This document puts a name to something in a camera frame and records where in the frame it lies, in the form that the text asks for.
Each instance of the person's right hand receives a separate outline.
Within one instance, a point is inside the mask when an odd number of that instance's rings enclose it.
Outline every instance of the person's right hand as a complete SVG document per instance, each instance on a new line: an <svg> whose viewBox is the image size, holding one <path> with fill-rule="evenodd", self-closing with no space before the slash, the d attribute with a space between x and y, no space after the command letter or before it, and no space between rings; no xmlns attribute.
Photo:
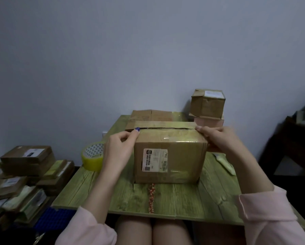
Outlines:
<svg viewBox="0 0 305 245"><path fill-rule="evenodd" d="M196 126L196 130L204 134L209 142L216 145L225 154L246 152L248 150L231 127L210 128ZM215 151L215 148L211 146L208 151Z"/></svg>

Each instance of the yellow tape roll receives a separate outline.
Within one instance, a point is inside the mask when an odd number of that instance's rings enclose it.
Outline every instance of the yellow tape roll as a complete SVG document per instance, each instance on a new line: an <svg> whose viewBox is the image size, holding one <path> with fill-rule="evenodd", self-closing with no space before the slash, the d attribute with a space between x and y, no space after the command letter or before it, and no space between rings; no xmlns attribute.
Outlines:
<svg viewBox="0 0 305 245"><path fill-rule="evenodd" d="M83 167L89 171L100 172L102 168L104 143L96 142L85 147L81 152Z"/></svg>

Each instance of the pink box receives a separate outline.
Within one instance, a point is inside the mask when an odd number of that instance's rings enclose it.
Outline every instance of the pink box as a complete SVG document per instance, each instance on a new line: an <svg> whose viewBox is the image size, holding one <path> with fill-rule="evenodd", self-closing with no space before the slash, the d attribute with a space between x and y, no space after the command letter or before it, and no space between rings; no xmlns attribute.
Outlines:
<svg viewBox="0 0 305 245"><path fill-rule="evenodd" d="M222 115L221 119L216 118L201 118L195 115L189 114L190 117L194 118L194 122L199 126L208 126L208 127L222 127L224 123L224 116Z"/></svg>

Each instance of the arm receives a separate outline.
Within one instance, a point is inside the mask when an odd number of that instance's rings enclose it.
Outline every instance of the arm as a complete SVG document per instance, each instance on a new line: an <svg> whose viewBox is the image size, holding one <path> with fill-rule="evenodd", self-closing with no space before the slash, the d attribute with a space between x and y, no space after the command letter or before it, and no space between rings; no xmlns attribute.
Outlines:
<svg viewBox="0 0 305 245"><path fill-rule="evenodd" d="M240 217L245 224L247 244L301 244L305 232L297 222L286 191L274 186L229 127L200 127L211 142L226 154L233 165L242 194L237 198Z"/></svg>
<svg viewBox="0 0 305 245"><path fill-rule="evenodd" d="M110 136L104 145L101 172L82 207L59 235L56 245L95 244L114 245L116 232L105 225L114 186L133 152L138 130Z"/></svg>

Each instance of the hand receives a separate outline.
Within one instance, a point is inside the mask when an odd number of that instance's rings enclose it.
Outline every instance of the hand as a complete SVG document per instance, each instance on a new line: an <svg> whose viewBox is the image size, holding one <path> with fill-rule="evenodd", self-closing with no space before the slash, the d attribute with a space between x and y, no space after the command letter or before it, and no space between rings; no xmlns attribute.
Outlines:
<svg viewBox="0 0 305 245"><path fill-rule="evenodd" d="M134 143L139 136L139 131L120 132L111 135L104 145L104 159L102 172L110 177L119 177L133 152Z"/></svg>
<svg viewBox="0 0 305 245"><path fill-rule="evenodd" d="M204 134L212 146L216 145L225 154L249 152L231 127L196 126L196 130Z"/></svg>

